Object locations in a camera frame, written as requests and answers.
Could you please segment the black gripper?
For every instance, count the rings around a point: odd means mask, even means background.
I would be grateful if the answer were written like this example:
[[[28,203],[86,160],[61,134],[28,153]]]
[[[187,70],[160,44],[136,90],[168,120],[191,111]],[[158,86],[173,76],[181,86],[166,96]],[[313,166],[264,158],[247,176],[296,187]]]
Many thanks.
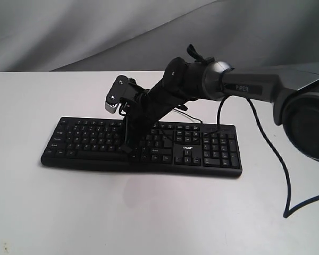
[[[119,162],[139,162],[140,147],[137,140],[145,135],[162,117],[173,108],[188,101],[188,96],[182,93],[175,84],[165,86],[160,80],[151,89],[146,90],[137,85],[134,79],[128,80],[131,90],[123,97],[126,107],[125,124],[128,135],[121,135],[117,147]]]

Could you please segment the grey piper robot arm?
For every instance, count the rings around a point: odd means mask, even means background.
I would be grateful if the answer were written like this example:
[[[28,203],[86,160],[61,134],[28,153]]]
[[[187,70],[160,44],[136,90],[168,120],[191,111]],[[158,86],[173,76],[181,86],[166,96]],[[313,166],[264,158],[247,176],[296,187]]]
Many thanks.
[[[274,123],[283,126],[301,153],[319,162],[319,62],[236,69],[203,58],[193,46],[187,51],[194,62],[174,58],[150,90],[126,81],[133,92],[122,98],[127,105],[124,151],[130,152],[154,123],[179,105],[236,96],[271,103]]]

